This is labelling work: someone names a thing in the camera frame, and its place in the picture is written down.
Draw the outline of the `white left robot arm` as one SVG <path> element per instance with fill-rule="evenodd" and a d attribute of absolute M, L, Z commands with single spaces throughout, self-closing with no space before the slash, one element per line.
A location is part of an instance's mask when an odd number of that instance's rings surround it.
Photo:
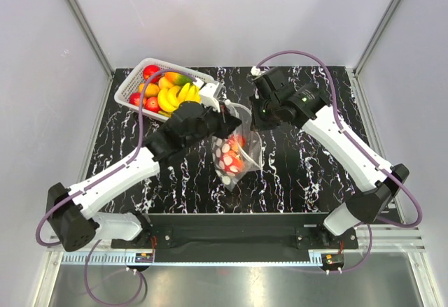
<path fill-rule="evenodd" d="M 97 175 L 65 187 L 48 190 L 48 222 L 65 251 L 74 252 L 91 241 L 118 239 L 144 248 L 151 241 L 151 226 L 136 212 L 111 214 L 101 208 L 135 184 L 156 176 L 182 158 L 186 150 L 214 136 L 227 139 L 242 124 L 223 104 L 217 110 L 196 102 L 183 102 L 178 110 L 119 162 Z"/>

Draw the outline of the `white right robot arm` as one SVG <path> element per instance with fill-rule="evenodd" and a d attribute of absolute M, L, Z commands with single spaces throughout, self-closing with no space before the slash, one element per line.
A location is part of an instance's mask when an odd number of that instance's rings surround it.
<path fill-rule="evenodd" d="M 331 211 L 318 230 L 319 243 L 334 248 L 346 230 L 378 218 L 409 170 L 404 164 L 391 165 L 359 139 L 315 85 L 295 89 L 278 68 L 261 71 L 253 67 L 251 75 L 258 91 L 250 98 L 252 130 L 271 130 L 282 124 L 303 130 L 344 167 L 359 190 Z"/>

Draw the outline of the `clear dotted zip top bag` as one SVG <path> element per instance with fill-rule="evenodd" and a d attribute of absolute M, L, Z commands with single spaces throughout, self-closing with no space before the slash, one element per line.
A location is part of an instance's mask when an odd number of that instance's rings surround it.
<path fill-rule="evenodd" d="M 232 191 L 236 184 L 248 173 L 263 167 L 262 139 L 258 132 L 251 130 L 251 111 L 239 104 L 225 101 L 232 116 L 241 124 L 227 139 L 213 137 L 211 153 L 217 176 L 227 190 Z"/>

